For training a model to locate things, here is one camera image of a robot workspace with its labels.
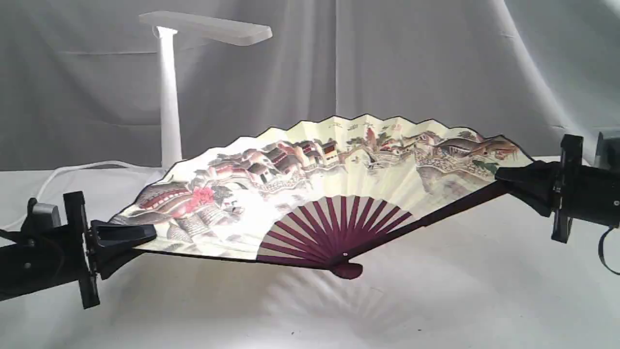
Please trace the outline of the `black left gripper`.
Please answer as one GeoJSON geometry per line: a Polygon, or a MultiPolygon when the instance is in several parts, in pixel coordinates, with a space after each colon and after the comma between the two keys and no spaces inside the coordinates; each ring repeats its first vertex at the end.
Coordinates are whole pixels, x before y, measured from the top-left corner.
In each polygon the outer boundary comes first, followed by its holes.
{"type": "Polygon", "coordinates": [[[144,254],[136,250],[157,237],[155,226],[124,225],[91,221],[87,225],[82,192],[63,195],[66,224],[40,234],[1,230],[10,244],[0,253],[0,300],[7,301],[45,289],[77,282],[84,309],[100,304],[98,274],[108,280],[121,267],[144,254]],[[89,267],[84,248],[96,256],[95,272],[89,267]]]}

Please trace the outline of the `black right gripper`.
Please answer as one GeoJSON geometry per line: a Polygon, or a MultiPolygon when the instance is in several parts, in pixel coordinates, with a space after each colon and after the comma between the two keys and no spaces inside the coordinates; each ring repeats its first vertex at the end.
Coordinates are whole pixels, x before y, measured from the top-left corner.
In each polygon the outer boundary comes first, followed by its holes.
{"type": "Polygon", "coordinates": [[[564,135],[560,148],[560,161],[500,167],[495,179],[540,216],[550,217],[553,210],[554,241],[567,243],[573,219],[618,228],[619,172],[583,165],[581,136],[564,135]]]}

